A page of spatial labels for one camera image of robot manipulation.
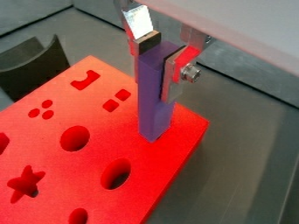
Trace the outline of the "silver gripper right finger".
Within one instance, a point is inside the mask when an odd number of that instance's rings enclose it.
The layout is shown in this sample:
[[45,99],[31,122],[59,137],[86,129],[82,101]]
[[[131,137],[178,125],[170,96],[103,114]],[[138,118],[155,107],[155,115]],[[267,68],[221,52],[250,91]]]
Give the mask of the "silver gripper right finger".
[[181,39],[186,43],[166,59],[163,70],[162,101],[171,104],[183,93],[183,83],[194,83],[202,74],[197,58],[211,43],[211,36],[190,27],[182,26]]

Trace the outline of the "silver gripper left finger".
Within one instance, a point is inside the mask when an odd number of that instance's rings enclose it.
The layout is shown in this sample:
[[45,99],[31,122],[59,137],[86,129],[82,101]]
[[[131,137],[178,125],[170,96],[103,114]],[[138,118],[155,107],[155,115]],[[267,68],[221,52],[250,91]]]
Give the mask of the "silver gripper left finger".
[[130,52],[139,56],[162,42],[155,30],[149,7],[135,0],[114,0],[118,15],[126,29]]

